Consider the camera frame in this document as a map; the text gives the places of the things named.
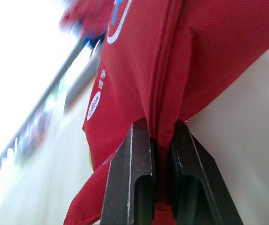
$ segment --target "metal rail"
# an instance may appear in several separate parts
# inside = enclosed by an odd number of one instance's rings
[[[50,95],[50,93],[53,91],[53,89],[56,87],[56,85],[58,85],[58,83],[60,82],[61,78],[64,76],[64,74],[67,72],[68,68],[72,65],[72,63],[75,60],[75,58],[79,55],[79,53],[83,49],[82,44],[83,44],[83,40],[81,39],[76,44],[76,46],[72,50],[71,54],[68,56],[67,60],[65,61],[65,63],[63,64],[63,66],[61,67],[61,69],[59,70],[59,72],[57,73],[57,75],[55,76],[55,78],[52,80],[52,82],[50,83],[50,85],[48,86],[48,88],[46,89],[46,91],[43,93],[43,95],[40,98],[40,100],[37,102],[37,104],[35,105],[35,107],[32,109],[32,111],[29,114],[29,116],[26,118],[26,120],[23,122],[23,124],[21,125],[21,127],[18,129],[18,131],[16,132],[16,134],[13,136],[13,138],[10,140],[10,142],[8,143],[8,145],[2,151],[2,153],[0,155],[0,168],[1,168],[2,158],[6,158],[7,157],[7,150],[8,150],[8,148],[14,148],[15,139],[20,137],[20,135],[22,134],[22,131],[25,129],[25,127],[27,126],[27,124],[29,123],[29,121],[32,119],[32,117],[34,116],[35,112],[45,103],[45,101],[48,98],[48,96]]]

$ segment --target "white logo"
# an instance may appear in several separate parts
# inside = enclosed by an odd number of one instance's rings
[[[108,44],[114,43],[117,40],[117,38],[119,37],[120,32],[121,32],[121,29],[122,29],[122,26],[123,26],[123,23],[124,23],[125,18],[126,18],[126,15],[127,15],[128,10],[130,8],[131,2],[132,2],[132,0],[128,0],[127,5],[126,5],[126,8],[125,8],[125,10],[123,12],[122,18],[120,20],[120,23],[119,23],[119,25],[118,25],[115,33],[113,34],[113,36],[110,37],[109,35],[107,35],[107,42],[108,42]]]
[[[92,117],[93,113],[96,111],[96,108],[99,104],[101,98],[101,91],[98,91],[92,99],[91,105],[87,113],[87,121]]]

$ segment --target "red polo shirt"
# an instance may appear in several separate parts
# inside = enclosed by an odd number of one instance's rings
[[[175,224],[166,195],[174,123],[206,107],[267,49],[268,0],[117,0],[83,126],[94,173],[64,224],[100,218],[109,162],[143,117],[159,144],[154,224]]]

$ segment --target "white wall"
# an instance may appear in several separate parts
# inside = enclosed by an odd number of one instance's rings
[[[269,51],[189,122],[246,225],[269,224]]]

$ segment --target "white circle logo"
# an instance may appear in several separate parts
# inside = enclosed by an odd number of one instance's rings
[[[115,7],[114,7],[113,18],[112,18],[112,24],[115,24],[116,14],[117,14],[117,11],[119,9],[119,3],[121,3],[121,2],[123,2],[123,0],[118,0],[118,1],[115,0]],[[127,15],[128,10],[130,8],[131,2],[132,2],[132,0],[128,0],[126,8],[125,8],[125,10],[123,12],[122,18],[121,18],[121,20],[119,22],[119,25],[117,26],[117,29],[116,29],[116,31],[114,32],[114,34],[112,36],[109,35],[109,27],[110,27],[110,25],[108,26],[108,35],[107,35],[107,43],[108,44],[114,43],[117,40],[117,38],[119,37],[121,29],[122,29],[122,26],[123,26],[123,23],[124,23],[125,18],[126,18],[126,15]]]
[[[96,111],[96,108],[100,102],[101,91],[98,91],[92,99],[91,105],[89,106],[87,112],[87,121],[92,117],[93,113]]]

